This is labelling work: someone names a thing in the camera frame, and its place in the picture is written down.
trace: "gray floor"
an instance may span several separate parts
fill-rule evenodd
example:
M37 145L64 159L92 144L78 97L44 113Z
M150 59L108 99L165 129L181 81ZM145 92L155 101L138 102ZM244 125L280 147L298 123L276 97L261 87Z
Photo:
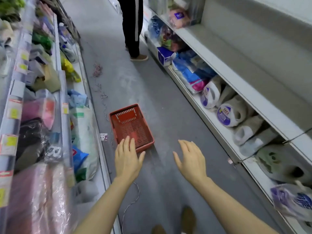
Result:
M155 146L147 151L137 179L141 194L138 202L127 210L124 233L150 233L159 223L167 233L178 233L185 205L191 206L196 214L198 233L225 233L209 206L178 172L172 155L174 150L181 156L178 139L194 141L206 157L208 176L281 232L235 167L227 162L228 155L169 75L152 58L141 63L129 61L124 49L122 17L108 0L62 2L81 35L86 71L90 86L95 90L94 64L98 62L103 66L103 75L97 82L108 98L102 101L100 93L92 92L100 133L110 134L111 126L105 114L139 103L155 138ZM140 50L149 54L143 43ZM112 146L110 139L103 146L113 180L116 144L113 142ZM119 210L120 223L125 208L136 197L137 190L132 185Z

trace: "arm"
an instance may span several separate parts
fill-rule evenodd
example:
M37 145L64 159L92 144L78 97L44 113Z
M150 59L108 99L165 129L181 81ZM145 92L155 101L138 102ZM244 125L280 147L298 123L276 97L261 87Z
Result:
M183 162L176 152L174 160L180 172L206 200L228 234L277 234L207 177L205 157L194 142L179 140L179 143Z
M138 159L135 140L129 149L129 136L122 140L115 151L116 178L88 215L74 231L74 234L110 234L115 218L130 185L138 177L145 152Z

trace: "black pants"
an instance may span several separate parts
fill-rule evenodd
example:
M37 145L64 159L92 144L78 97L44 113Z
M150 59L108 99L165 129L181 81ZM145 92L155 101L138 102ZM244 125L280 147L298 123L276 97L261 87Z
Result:
M138 57L143 26L143 0L118 0L122 11L124 39L131 57Z

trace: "shoe sole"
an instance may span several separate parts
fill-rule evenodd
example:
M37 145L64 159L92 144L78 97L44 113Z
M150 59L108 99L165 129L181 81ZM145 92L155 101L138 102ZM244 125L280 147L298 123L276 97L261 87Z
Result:
M149 57L146 56L146 58L144 58L144 59L132 59L132 58L130 58L130 61L147 61L148 59L149 59Z

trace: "person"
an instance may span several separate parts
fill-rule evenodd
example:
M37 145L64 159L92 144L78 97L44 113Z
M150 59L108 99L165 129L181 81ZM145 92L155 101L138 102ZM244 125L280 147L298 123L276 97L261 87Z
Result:
M115 152L116 178L103 196L96 202L89 214L76 228L74 234L110 234L119 207L130 185L138 177L145 152L137 157L135 140L127 137L117 146ZM229 194L218 187L206 175L206 161L194 142L179 140L183 160L176 152L174 160L185 179L201 194L228 234L277 234L277 232L248 211ZM196 225L195 214L186 207L182 213L182 233L193 234ZM165 234L161 225L152 229L152 234Z
M131 61L146 61L147 55L140 54L139 36L143 26L143 0L117 0L122 11L122 28L126 50Z

